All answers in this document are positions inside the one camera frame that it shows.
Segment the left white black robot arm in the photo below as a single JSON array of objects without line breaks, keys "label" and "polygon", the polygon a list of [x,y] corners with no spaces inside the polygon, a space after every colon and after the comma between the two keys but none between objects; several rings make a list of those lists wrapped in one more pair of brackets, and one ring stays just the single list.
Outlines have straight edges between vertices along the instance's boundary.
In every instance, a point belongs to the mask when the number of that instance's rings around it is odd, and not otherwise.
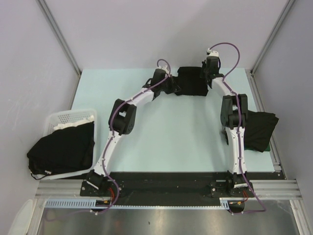
[{"label": "left white black robot arm", "polygon": [[109,135],[106,145],[87,176],[87,184],[96,195],[104,195],[108,190],[112,155],[120,140],[134,129],[137,108],[155,100],[161,92],[171,94],[176,90],[170,66],[158,66],[153,77],[147,80],[138,93],[126,100],[115,101],[108,121]]}]

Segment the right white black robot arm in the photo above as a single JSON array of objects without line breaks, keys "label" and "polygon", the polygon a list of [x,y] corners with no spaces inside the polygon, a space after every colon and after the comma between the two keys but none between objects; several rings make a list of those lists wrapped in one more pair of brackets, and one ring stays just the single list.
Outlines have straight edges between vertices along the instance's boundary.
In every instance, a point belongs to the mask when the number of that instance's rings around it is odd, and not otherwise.
[{"label": "right white black robot arm", "polygon": [[247,172],[244,157],[244,134],[248,116],[246,94],[238,94],[225,81],[220,73],[220,58],[217,51],[209,51],[202,61],[201,77],[207,85],[222,99],[220,120],[227,134],[231,174]]}]

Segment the white plastic laundry basket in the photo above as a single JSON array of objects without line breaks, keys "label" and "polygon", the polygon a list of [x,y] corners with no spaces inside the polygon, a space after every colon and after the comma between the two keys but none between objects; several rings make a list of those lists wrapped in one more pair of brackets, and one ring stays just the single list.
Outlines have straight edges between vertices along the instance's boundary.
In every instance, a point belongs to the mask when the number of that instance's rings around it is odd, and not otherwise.
[{"label": "white plastic laundry basket", "polygon": [[89,173],[96,163],[97,112],[67,110],[51,114],[44,135],[28,151],[35,180],[55,180]]}]

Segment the black t shirt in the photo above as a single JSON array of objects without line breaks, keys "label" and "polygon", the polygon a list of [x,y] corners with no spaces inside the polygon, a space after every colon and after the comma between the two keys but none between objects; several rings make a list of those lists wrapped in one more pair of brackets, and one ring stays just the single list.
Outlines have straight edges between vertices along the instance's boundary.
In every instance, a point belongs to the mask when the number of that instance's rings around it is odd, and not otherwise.
[{"label": "black t shirt", "polygon": [[201,78],[201,67],[179,67],[178,75],[173,77],[178,89],[175,95],[207,96],[208,87]]}]

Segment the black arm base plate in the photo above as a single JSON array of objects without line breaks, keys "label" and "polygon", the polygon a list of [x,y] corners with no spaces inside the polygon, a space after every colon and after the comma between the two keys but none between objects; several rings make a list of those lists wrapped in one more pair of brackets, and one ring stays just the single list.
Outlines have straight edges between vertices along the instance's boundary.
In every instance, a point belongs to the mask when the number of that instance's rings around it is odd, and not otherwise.
[{"label": "black arm base plate", "polygon": [[80,196],[110,197],[117,206],[217,206],[220,198],[253,198],[253,186],[226,172],[113,172],[107,187],[97,190],[84,180]]}]

